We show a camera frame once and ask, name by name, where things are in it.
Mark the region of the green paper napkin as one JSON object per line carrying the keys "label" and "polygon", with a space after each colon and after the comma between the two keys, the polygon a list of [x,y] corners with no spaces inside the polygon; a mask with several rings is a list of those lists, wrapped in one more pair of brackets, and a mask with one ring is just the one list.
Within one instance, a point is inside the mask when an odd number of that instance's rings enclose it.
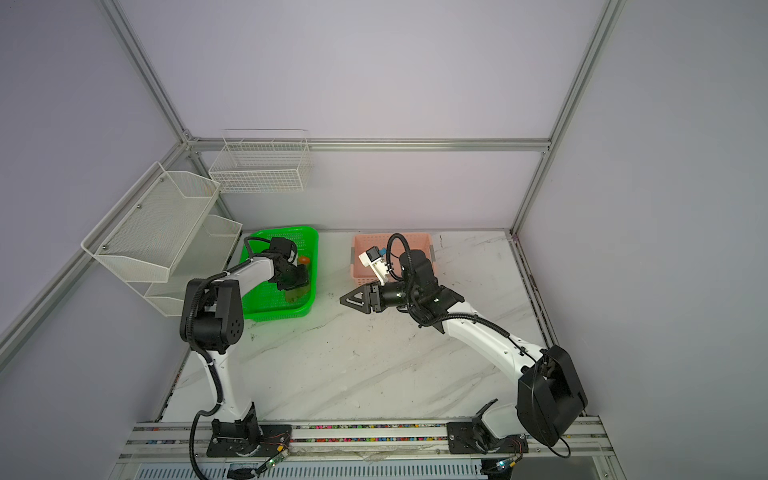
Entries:
{"label": "green paper napkin", "polygon": [[288,303],[295,303],[298,302],[300,298],[302,298],[304,295],[308,294],[311,290],[311,287],[309,285],[305,285],[302,287],[298,287],[291,290],[284,291],[284,298],[285,301]]}

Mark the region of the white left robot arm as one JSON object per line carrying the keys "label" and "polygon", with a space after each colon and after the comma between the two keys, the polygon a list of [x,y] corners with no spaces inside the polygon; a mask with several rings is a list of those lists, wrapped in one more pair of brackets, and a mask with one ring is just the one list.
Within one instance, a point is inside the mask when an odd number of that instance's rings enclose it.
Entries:
{"label": "white left robot arm", "polygon": [[255,252],[244,240],[247,256],[240,263],[207,278],[187,283],[180,322],[180,338],[201,360],[214,397],[214,406],[195,418],[212,419],[210,456],[252,456],[262,447],[255,404],[238,385],[239,362],[234,347],[244,333],[242,298],[262,284],[281,292],[301,290],[310,283],[306,265],[298,261],[298,247],[290,239],[257,237],[267,248]]}

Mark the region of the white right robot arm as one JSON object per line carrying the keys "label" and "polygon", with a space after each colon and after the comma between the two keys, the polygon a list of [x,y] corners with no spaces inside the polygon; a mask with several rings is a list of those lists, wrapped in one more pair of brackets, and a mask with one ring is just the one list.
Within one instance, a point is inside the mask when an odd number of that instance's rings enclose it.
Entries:
{"label": "white right robot arm", "polygon": [[553,449],[586,409],[588,399],[570,354],[560,346],[528,342],[484,318],[464,296],[440,284],[430,259],[421,250],[407,250],[398,269],[376,247],[359,256],[373,271],[374,281],[340,299],[342,305],[366,315],[396,309],[419,327],[433,328],[472,348],[512,383],[515,400],[486,403],[473,418],[480,451],[526,433]]}

